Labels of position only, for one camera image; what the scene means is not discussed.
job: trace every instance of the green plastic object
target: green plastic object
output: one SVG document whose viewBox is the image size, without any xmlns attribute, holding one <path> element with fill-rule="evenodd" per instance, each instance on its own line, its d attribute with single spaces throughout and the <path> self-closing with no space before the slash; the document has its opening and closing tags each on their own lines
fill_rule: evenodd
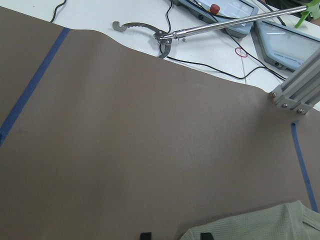
<svg viewBox="0 0 320 240">
<path fill-rule="evenodd" d="M 299 22 L 295 25 L 296 28 L 300 27 L 304 20 L 310 15 L 313 19 L 320 18 L 320 0 L 312 0 L 305 4 L 307 9 L 301 12 L 302 17 Z"/>
</svg>

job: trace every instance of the red button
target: red button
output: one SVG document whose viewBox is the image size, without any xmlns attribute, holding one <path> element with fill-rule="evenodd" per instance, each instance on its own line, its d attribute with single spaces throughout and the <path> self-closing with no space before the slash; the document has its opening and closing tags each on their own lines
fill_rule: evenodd
<svg viewBox="0 0 320 240">
<path fill-rule="evenodd" d="M 220 7 L 217 4 L 212 4 L 210 7 L 210 12 L 213 14 L 218 14 Z"/>
</svg>

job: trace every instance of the white surface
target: white surface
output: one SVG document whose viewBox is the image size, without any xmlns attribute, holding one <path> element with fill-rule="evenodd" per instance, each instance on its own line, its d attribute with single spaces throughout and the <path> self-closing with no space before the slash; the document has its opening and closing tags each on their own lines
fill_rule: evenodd
<svg viewBox="0 0 320 240">
<path fill-rule="evenodd" d="M 55 7 L 62 2 L 63 0 L 0 0 L 0 6 L 49 22 L 52 19 Z M 96 30 L 131 49 L 157 56 L 159 45 L 154 39 L 152 31 L 136 27 L 130 28 L 126 32 L 117 32 L 113 30 L 112 22 L 119 21 L 121 25 L 130 22 L 142 22 L 168 31 L 165 13 L 169 5 L 169 0 L 67 0 L 66 5 L 58 9 L 54 23 L 70 29 Z M 261 7 L 260 13 L 268 12 L 261 4 L 257 3 L 257 6 Z M 169 18 L 171 31 L 205 24 L 182 6 L 174 5 L 169 13 Z M 283 16 L 282 19 L 289 27 L 293 27 L 298 22 L 298 18 L 292 15 Z M 299 30 L 320 38 L 320 27 L 312 23 L 304 22 Z M 240 43 L 244 49 L 257 56 L 251 35 L 241 39 Z M 235 53 L 236 47 L 238 46 L 228 35 L 221 31 L 212 31 L 190 36 L 186 38 L 185 42 L 174 39 L 169 56 L 185 61 L 204 63 L 243 77 L 256 68 L 258 64 L 250 57 L 242 58 L 238 56 Z M 238 80 L 204 66 L 178 64 L 233 82 L 256 86 L 266 92 L 272 91 L 282 82 L 265 69 L 259 69 L 246 79 Z M 277 72 L 286 77 L 291 74 L 291 72 L 283 70 L 277 70 Z M 315 108 L 320 111 L 320 103 Z"/>
</svg>

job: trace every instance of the blue tape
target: blue tape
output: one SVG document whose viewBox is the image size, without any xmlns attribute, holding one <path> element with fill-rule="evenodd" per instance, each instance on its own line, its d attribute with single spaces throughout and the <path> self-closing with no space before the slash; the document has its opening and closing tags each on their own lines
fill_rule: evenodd
<svg viewBox="0 0 320 240">
<path fill-rule="evenodd" d="M 48 66 L 50 65 L 52 59 L 56 55 L 58 49 L 60 48 L 61 44 L 65 40 L 66 36 L 68 35 L 70 29 L 64 27 L 61 31 L 60 35 L 55 40 L 54 44 L 52 45 L 51 49 L 43 59 L 42 63 L 40 64 L 39 68 L 36 70 L 35 74 L 33 75 L 32 79 L 24 89 L 23 93 L 16 101 L 15 105 L 11 109 L 9 115 L 4 120 L 3 124 L 0 127 L 0 147 L 4 143 L 7 135 L 9 134 L 11 128 L 15 124 L 19 114 L 25 107 L 26 103 L 28 102 L 30 96 L 36 89 L 38 83 L 40 82 L 41 78 L 45 74 Z"/>
<path fill-rule="evenodd" d="M 301 149 L 300 149 L 300 144 L 299 144 L 298 134 L 297 134 L 297 125 L 296 125 L 295 122 L 291 123 L 291 132 L 292 132 L 292 138 L 293 138 L 293 142 L 294 142 L 294 147 L 295 147 L 296 155 L 297 155 L 298 160 L 299 160 L 299 164 L 300 164 L 300 168 L 301 168 L 304 184 L 305 184 L 308 196 L 309 196 L 311 209 L 318 213 L 319 211 L 318 211 L 318 206 L 317 206 L 317 203 L 316 203 L 314 191 L 312 190 L 311 182 L 310 182 L 310 179 L 309 179 L 309 176 L 308 176 L 308 172 L 307 172 L 307 168 L 306 168 L 306 164 L 305 164 L 305 161 L 304 161 L 304 157 L 303 157 Z"/>
</svg>

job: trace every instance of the green cloth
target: green cloth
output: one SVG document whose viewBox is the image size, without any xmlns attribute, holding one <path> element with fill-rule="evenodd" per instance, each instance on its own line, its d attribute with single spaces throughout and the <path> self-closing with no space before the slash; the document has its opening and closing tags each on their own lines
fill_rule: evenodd
<svg viewBox="0 0 320 240">
<path fill-rule="evenodd" d="M 277 9 L 284 10 L 284 9 L 292 9 L 295 7 L 302 6 L 304 4 L 310 3 L 311 0 L 265 0 L 265 3 L 268 5 L 271 5 Z M 298 18 L 301 18 L 301 13 L 296 12 L 293 13 L 293 15 L 297 16 Z M 306 18 L 307 21 L 312 20 L 312 17 L 309 15 Z"/>
<path fill-rule="evenodd" d="M 300 201 L 231 216 L 189 229 L 180 240 L 320 240 L 320 214 Z"/>
</svg>

